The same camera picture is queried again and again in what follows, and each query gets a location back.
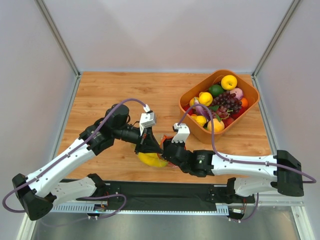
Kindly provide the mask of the clear zip bag orange seal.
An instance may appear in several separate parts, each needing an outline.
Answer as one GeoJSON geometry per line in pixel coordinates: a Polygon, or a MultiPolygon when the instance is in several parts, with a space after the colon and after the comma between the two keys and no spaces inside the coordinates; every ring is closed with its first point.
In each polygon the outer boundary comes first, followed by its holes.
{"type": "MultiPolygon", "coordinates": [[[[162,134],[162,135],[157,134],[155,138],[156,138],[157,142],[160,144],[160,146],[163,147],[164,141],[165,141],[165,140],[171,140],[171,139],[173,138],[173,136],[172,136],[172,135],[167,135],[167,134],[162,134]]],[[[158,155],[162,160],[164,160],[164,158],[163,158],[160,154],[157,154],[157,155],[158,155]]],[[[174,168],[175,166],[174,166],[172,163],[169,163],[169,162],[168,162],[167,166],[165,166],[165,167],[174,168]]]]}

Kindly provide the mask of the yellow banana bunch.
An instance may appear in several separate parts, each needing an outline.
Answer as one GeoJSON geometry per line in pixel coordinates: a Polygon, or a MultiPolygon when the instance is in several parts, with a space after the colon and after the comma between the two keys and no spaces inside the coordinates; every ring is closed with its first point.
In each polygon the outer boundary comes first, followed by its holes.
{"type": "Polygon", "coordinates": [[[163,168],[166,167],[168,162],[165,160],[162,160],[157,153],[139,153],[138,155],[139,160],[150,166],[150,167],[156,167],[156,168],[163,168]]]}

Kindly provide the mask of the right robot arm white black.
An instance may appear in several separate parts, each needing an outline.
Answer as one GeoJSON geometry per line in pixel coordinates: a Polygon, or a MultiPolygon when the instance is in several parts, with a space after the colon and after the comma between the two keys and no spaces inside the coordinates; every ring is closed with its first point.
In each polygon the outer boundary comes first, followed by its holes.
{"type": "Polygon", "coordinates": [[[248,197],[277,190],[289,197],[304,196],[301,163],[286,150],[266,156],[228,155],[212,150],[189,151],[184,143],[170,139],[162,147],[162,157],[183,173],[199,178],[231,175],[227,181],[230,195],[248,197]]]}

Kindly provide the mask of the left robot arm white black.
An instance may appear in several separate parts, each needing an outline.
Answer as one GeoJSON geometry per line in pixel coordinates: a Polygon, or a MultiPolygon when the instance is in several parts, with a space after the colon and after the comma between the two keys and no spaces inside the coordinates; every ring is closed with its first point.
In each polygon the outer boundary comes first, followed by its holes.
{"type": "Polygon", "coordinates": [[[156,114],[144,106],[139,126],[129,124],[130,110],[124,104],[114,104],[94,124],[48,164],[28,175],[21,173],[12,178],[15,193],[23,211],[32,221],[47,215],[53,207],[78,198],[103,193],[104,182],[95,173],[75,182],[62,182],[69,173],[114,145],[116,139],[135,145],[134,152],[157,153],[163,151],[155,139],[152,127],[156,114]]]}

